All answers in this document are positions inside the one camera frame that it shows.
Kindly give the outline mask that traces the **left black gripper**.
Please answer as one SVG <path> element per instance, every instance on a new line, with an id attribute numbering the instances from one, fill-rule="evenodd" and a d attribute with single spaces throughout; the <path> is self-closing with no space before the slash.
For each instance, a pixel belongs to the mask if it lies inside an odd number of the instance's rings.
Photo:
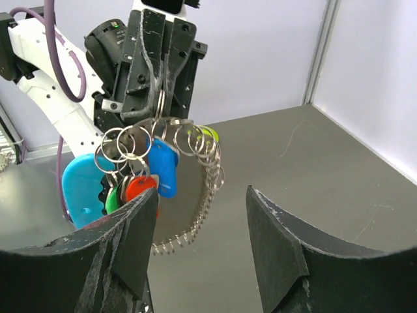
<path id="1" fill-rule="evenodd" d="M 122 121 L 188 117 L 199 60 L 207 45 L 195 24 L 151 9 L 132 10 L 113 92 L 101 109 Z"/>

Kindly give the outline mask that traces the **metal key disc blue handle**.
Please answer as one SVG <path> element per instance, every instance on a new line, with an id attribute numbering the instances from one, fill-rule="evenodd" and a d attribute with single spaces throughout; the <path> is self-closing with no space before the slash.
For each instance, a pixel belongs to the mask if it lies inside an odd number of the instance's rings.
<path id="1" fill-rule="evenodd" d="M 125 191 L 137 176 L 150 176 L 147 154 L 152 139 L 161 137 L 179 152 L 177 193 L 159 196 L 152 253 L 171 254 L 192 243 L 201 229 L 217 191 L 224 183 L 220 144 L 203 133 L 201 125 L 178 117 L 154 117 L 101 135 L 89 153 L 75 157 L 61 179 L 63 198 L 76 228 L 106 216 L 104 204 L 111 187 L 120 185 L 120 208 Z"/>

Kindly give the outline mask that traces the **red key tag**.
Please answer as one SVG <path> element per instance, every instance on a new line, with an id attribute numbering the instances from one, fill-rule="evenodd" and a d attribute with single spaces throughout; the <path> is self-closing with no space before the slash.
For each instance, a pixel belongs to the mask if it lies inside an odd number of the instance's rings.
<path id="1" fill-rule="evenodd" d="M 141 175 L 134 177 L 126 187 L 125 199 L 127 202 L 129 202 L 147 189 L 158 189 L 158 185 L 159 177 L 157 175 Z"/>

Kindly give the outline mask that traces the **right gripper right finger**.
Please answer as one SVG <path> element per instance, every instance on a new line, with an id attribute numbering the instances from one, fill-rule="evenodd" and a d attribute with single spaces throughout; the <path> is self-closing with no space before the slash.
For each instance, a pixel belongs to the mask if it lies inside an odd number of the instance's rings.
<path id="1" fill-rule="evenodd" d="M 327 234 L 249 186 L 264 312 L 415 312 L 416 249 L 383 252 Z"/>

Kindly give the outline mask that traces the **green key tag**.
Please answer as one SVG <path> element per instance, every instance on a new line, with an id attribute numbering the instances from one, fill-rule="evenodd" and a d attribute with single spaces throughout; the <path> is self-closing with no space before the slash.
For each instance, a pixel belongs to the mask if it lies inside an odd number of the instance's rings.
<path id="1" fill-rule="evenodd" d="M 110 188 L 104 204 L 104 209 L 107 215 L 112 214 L 120 208 L 120 195 L 118 194 L 120 185 Z"/>

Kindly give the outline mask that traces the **blue key tag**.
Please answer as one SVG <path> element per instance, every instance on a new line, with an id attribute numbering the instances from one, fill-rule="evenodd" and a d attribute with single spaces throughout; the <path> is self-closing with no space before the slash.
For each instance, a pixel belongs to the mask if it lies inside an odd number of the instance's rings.
<path id="1" fill-rule="evenodd" d="M 159 177 L 159 194 L 165 198 L 173 198 L 177 193 L 178 150 L 161 137 L 155 136 L 147 158 L 151 174 Z"/>

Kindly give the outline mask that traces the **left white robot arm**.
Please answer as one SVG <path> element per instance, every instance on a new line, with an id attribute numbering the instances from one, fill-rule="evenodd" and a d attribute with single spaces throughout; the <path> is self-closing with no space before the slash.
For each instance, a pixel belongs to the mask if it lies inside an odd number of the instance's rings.
<path id="1" fill-rule="evenodd" d="M 207 53 L 187 6 L 136 1 L 127 22 L 99 24 L 84 49 L 58 30 L 52 1 L 2 12 L 1 76 L 42 110 L 75 157 L 145 157 L 165 120 L 187 118 Z"/>

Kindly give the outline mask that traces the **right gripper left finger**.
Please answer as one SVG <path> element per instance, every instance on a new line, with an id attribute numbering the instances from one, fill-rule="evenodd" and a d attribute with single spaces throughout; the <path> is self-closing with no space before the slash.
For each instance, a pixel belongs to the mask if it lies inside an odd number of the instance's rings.
<path id="1" fill-rule="evenodd" d="M 43 246 L 1 251 L 2 312 L 153 312 L 147 278 L 158 195 Z"/>

